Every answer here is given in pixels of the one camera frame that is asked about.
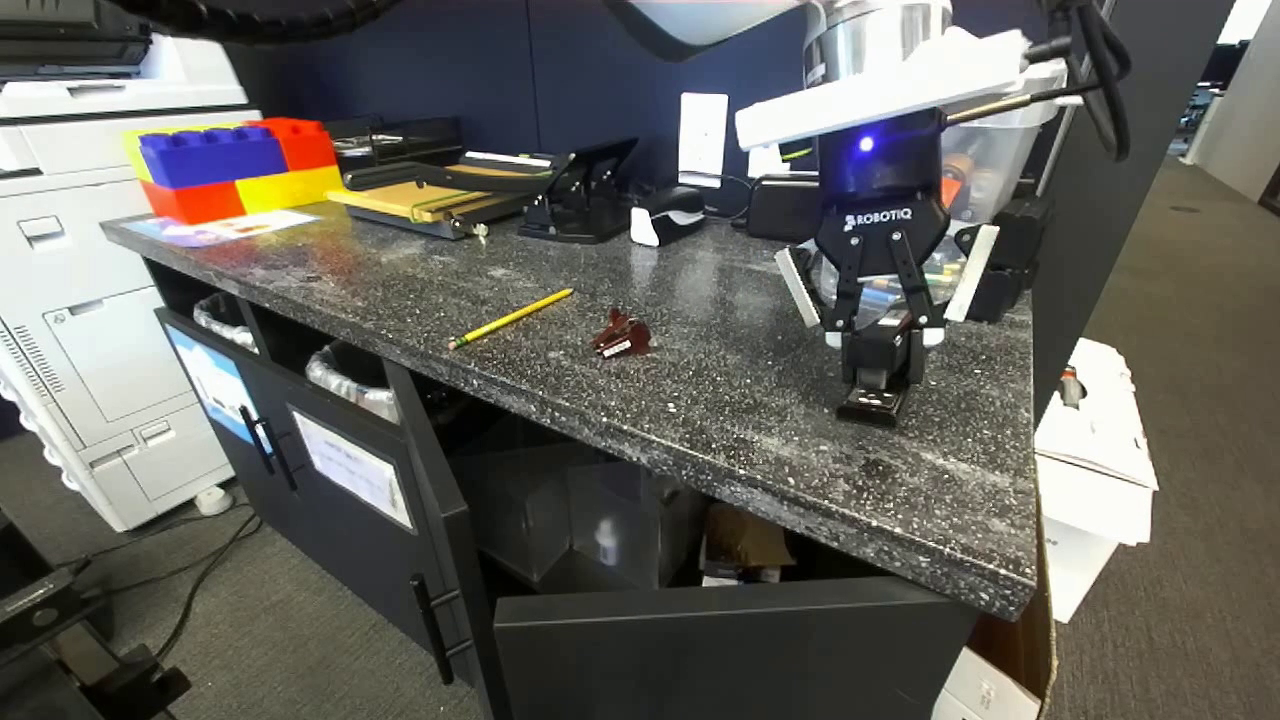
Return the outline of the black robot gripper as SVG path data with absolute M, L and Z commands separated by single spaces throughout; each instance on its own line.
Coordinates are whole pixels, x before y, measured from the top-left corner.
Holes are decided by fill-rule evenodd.
M 923 346 L 944 344 L 944 325 L 934 312 L 937 305 L 919 273 L 950 222 L 939 202 L 939 130 L 944 121 L 937 113 L 912 113 L 821 139 L 824 211 L 816 245 L 824 256 L 813 280 L 828 346 L 855 346 L 855 312 L 844 276 L 900 276 Z

